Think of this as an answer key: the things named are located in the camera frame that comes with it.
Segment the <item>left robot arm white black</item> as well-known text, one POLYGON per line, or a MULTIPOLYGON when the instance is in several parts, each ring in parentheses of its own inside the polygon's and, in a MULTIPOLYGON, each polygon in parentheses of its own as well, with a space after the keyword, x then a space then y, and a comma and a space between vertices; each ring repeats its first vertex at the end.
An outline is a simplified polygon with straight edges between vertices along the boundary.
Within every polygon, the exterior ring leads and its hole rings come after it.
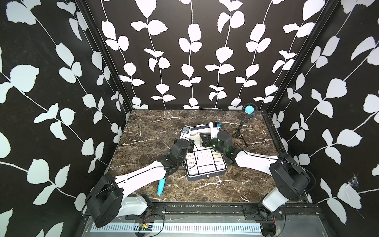
POLYGON ((143 195, 129 195, 174 174, 185 164, 188 152, 192 153, 193 149, 194 143, 178 139, 170 150, 144 168, 117 177, 110 174, 101 177, 85 199, 95 226, 104 227, 121 216, 145 215, 150 200, 143 195))

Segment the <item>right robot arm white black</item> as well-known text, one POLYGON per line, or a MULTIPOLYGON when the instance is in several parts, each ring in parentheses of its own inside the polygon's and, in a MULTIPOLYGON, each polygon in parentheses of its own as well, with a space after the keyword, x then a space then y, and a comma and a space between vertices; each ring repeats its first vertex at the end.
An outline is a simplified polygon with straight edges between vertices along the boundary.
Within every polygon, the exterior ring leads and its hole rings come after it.
POLYGON ((288 201, 297 201, 309 185, 311 178, 307 171, 286 153, 278 156, 254 154, 237 148, 233 138, 224 130, 215 137, 211 133, 201 133, 205 147, 221 154, 223 161, 231 166, 249 168, 270 175, 276 187, 258 203, 256 212, 270 215, 288 201))

